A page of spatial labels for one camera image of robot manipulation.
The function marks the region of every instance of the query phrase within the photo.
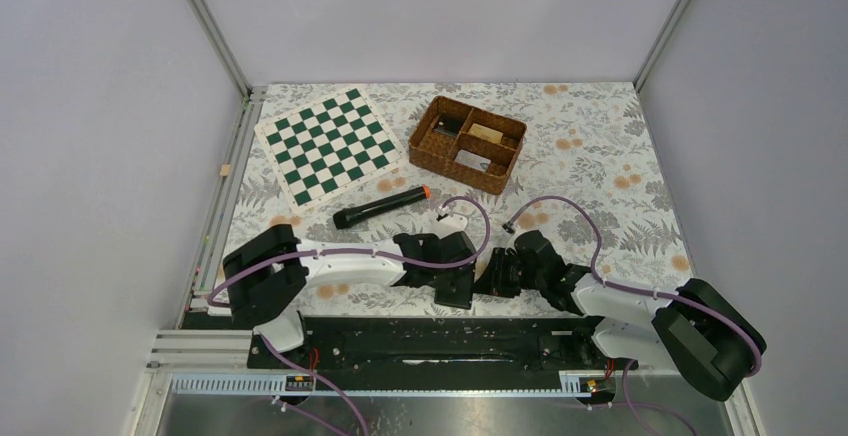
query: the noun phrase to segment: gray floor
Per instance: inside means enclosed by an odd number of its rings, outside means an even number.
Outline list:
[[[702,435],[731,435],[724,406],[674,377],[630,377],[634,401],[668,406],[682,413]],[[575,409],[573,399],[551,398],[354,398],[374,435],[640,435],[647,434],[627,407]],[[616,401],[623,401],[619,394]],[[269,398],[171,395],[160,436],[331,435],[291,411],[271,407]],[[360,434],[341,398],[312,398],[301,408],[350,434]],[[643,410],[660,434],[691,432],[671,416]]]

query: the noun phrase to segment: white wall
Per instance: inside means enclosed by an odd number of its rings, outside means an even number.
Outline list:
[[[238,97],[185,0],[0,0],[0,68],[0,434],[117,434]]]
[[[207,0],[254,84],[624,81],[676,0]]]
[[[844,434],[848,0],[695,0],[643,94],[695,269],[769,349],[769,436]]]

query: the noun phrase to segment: wicker basket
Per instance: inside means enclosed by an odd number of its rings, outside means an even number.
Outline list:
[[[437,125],[444,125],[446,121],[459,128],[455,136],[437,130]],[[500,132],[500,142],[469,134],[474,124]],[[518,159],[526,131],[527,125],[520,121],[436,96],[409,138],[409,161],[487,193],[501,194]],[[457,162],[460,151],[487,159],[485,171]]]

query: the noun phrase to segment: floral pattern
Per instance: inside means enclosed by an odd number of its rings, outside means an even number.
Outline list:
[[[268,88],[261,122],[344,85],[279,84]],[[598,268],[605,276],[655,285],[676,285],[692,276],[675,220],[671,198],[646,131],[636,92],[629,83],[591,84],[366,84],[395,134],[406,143],[430,101],[439,94],[527,123],[518,163],[503,194],[494,196],[406,164],[345,193],[326,205],[294,216],[259,144],[254,141],[236,203],[225,254],[272,224],[287,223],[295,234],[327,242],[369,242],[427,229],[429,216],[446,198],[476,198],[492,218],[490,247],[504,246],[509,235],[500,225],[528,200],[546,194],[573,199],[598,223],[603,250]],[[331,216],[343,207],[364,204],[420,184],[432,197],[337,231]],[[484,228],[472,206],[451,208],[469,217],[466,230],[480,242]],[[517,221],[539,229],[566,262],[588,264],[594,249],[589,225],[570,207],[544,201]],[[488,256],[478,261],[478,275]],[[514,299],[475,295],[470,311],[433,303],[430,288],[384,288],[372,284],[311,288],[293,303],[304,314],[352,316],[534,316],[554,310],[535,291]]]

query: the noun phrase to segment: chessboard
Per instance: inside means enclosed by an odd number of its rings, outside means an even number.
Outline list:
[[[357,87],[260,123],[255,132],[294,214],[406,161],[377,105]]]

